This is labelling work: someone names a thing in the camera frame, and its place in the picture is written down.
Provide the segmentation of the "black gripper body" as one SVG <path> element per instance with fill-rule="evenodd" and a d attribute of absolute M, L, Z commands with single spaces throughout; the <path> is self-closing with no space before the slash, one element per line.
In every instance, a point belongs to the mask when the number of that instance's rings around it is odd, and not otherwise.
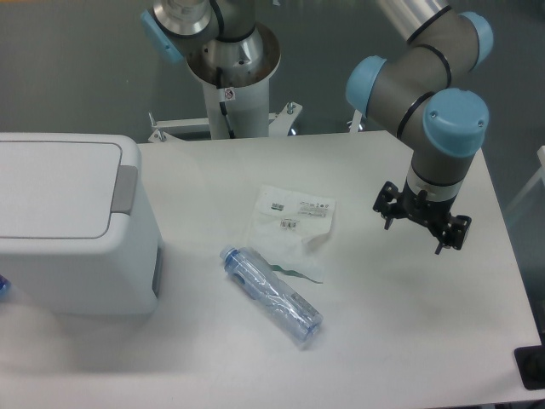
<path fill-rule="evenodd" d="M 456 196 L 441 201 L 425 199 L 419 193 L 416 194 L 406 182 L 400 203 L 404 218 L 426 228 L 431 234 L 442 234 L 457 224 L 457 218 L 450 212 L 455 199 Z"/>

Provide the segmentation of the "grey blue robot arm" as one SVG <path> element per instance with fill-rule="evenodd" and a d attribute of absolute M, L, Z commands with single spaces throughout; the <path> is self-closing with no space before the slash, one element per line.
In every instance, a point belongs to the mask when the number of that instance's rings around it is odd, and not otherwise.
<path fill-rule="evenodd" d="M 491 52 L 487 20 L 457 13 L 446 1 L 382 1 L 380 9 L 406 41 L 395 62 L 363 59 L 345 95 L 412 152 L 402 187 L 384 184 L 373 209 L 391 224 L 425 227 L 440 249 L 461 249 L 471 225 L 451 207 L 490 114 L 475 93 L 456 87 Z M 170 62 L 187 63 L 202 84 L 209 131 L 215 139 L 265 137 L 269 80 L 280 62 L 275 35 L 255 17 L 252 1 L 156 1 L 141 14 L 149 40 Z"/>

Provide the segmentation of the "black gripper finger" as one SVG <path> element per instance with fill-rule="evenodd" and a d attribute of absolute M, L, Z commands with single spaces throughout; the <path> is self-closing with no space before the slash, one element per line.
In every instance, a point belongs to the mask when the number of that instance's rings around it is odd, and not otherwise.
<path fill-rule="evenodd" d="M 403 193 L 390 181 L 386 181 L 378 193 L 373 211 L 379 213 L 384 219 L 384 229 L 388 230 L 394 220 L 404 218 Z"/>
<path fill-rule="evenodd" d="M 452 214 L 434 220 L 433 236 L 439 242 L 434 253 L 439 255 L 444 248 L 459 251 L 463 247 L 471 223 L 470 216 Z"/>

